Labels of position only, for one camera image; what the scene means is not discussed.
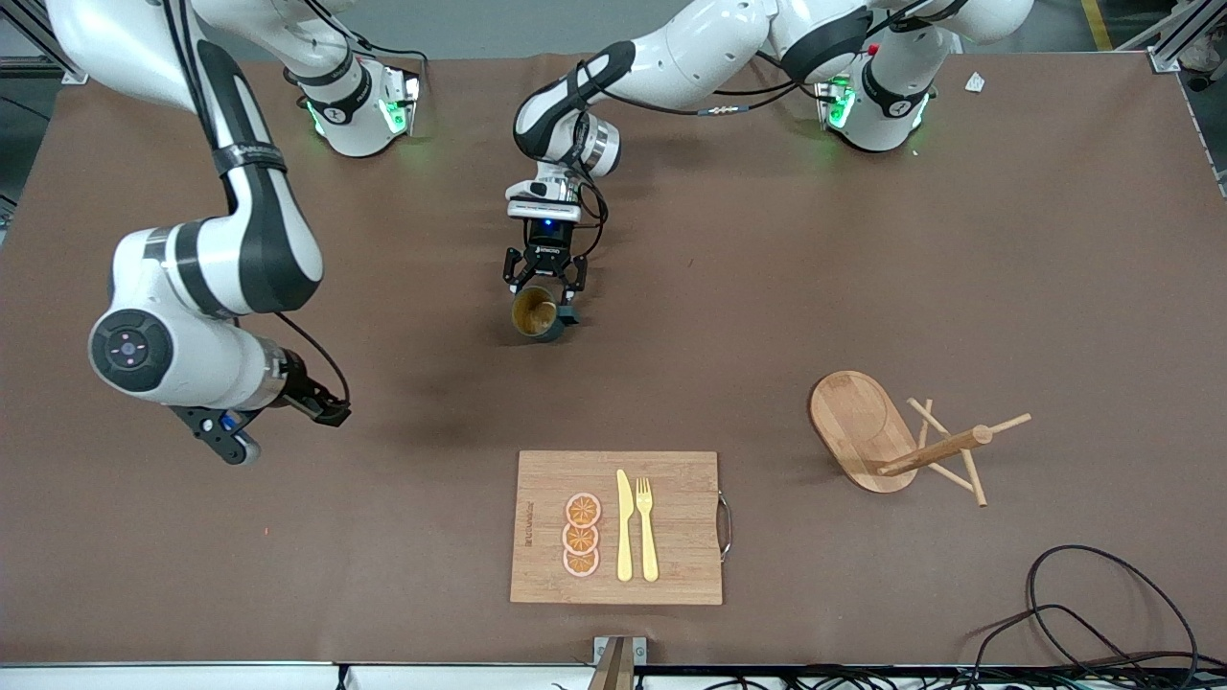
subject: floor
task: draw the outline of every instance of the floor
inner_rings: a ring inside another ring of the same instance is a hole
[[[537,53],[583,53],[623,38],[648,33],[666,22],[688,0],[618,0],[595,2],[541,0],[519,2],[497,21],[488,17],[488,0],[366,0],[344,15],[345,22],[389,47],[416,48],[433,58],[521,58]],[[1075,52],[1120,44],[1161,18],[1171,0],[1036,0],[1027,23],[1014,36],[974,52]],[[269,59],[250,43],[212,32],[215,41],[239,60]],[[31,47],[0,20],[0,55],[26,54]],[[0,96],[50,114],[60,85],[49,80],[0,79]],[[1227,86],[1190,93],[1202,135],[1227,168]],[[0,194],[20,200],[26,177],[45,131],[37,114],[0,101]],[[5,230],[0,198],[0,242]]]

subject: white sticker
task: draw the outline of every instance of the white sticker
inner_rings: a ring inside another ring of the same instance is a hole
[[[972,93],[979,93],[984,91],[984,77],[980,72],[972,72],[972,79],[967,80],[967,86],[964,86]]]

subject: wooden post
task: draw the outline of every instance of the wooden post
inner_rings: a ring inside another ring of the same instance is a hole
[[[633,647],[629,637],[610,637],[588,690],[631,690],[634,681]]]
[[[975,426],[957,436],[951,436],[950,438],[946,438],[940,443],[934,443],[933,446],[919,448],[915,452],[908,453],[907,455],[903,455],[897,460],[890,462],[877,468],[877,474],[881,476],[898,476],[906,471],[912,471],[914,469],[920,469],[925,465],[931,465],[946,458],[952,458],[963,451],[979,448],[980,446],[991,442],[993,442],[993,432],[989,430],[989,427],[984,425]]]

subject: tabletop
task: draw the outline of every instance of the tabletop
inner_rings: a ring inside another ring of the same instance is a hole
[[[584,323],[540,345],[501,279],[503,190],[534,169],[510,122],[572,60],[432,63],[428,136],[367,160],[314,135],[280,65],[245,65],[325,257],[297,318],[355,392],[339,430],[263,415],[245,468],[86,359],[118,241],[225,212],[199,126],[63,91],[0,252],[0,661],[569,662],[636,634],[655,663],[968,662],[1067,541],[1141,567],[1223,653],[1227,232],[1175,76],[953,56],[883,155],[800,95],[729,118],[604,104],[612,217]],[[275,319],[243,324],[333,386]],[[978,452],[989,507],[933,473],[848,481],[807,415],[840,370],[951,427],[1032,413]],[[521,449],[718,452],[725,603],[512,604]],[[1063,555],[1039,587],[1125,647],[1183,645],[1107,567]],[[1058,659],[1023,626],[988,661]]]

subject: brown table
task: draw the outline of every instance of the brown table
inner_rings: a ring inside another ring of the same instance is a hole
[[[533,171],[515,107],[568,64],[439,63],[433,139],[362,161],[313,135],[279,66],[249,66],[328,263],[299,319],[356,411],[260,417],[243,469],[86,361],[119,238],[225,212],[198,126],[64,91],[0,253],[0,659],[561,662],[633,632],[661,663],[966,662],[1065,541],[1136,562],[1223,653],[1227,227],[1175,77],[1140,55],[958,56],[880,156],[801,97],[723,119],[604,106],[614,217],[584,325],[542,346],[509,323],[502,194]],[[892,496],[847,481],[806,416],[840,368],[951,426],[1034,413],[980,455],[991,506],[931,473]],[[718,451],[725,605],[508,603],[521,448]],[[1098,564],[1061,557],[1040,589],[1126,647],[1183,643]],[[1021,629],[989,661],[1044,649]]]

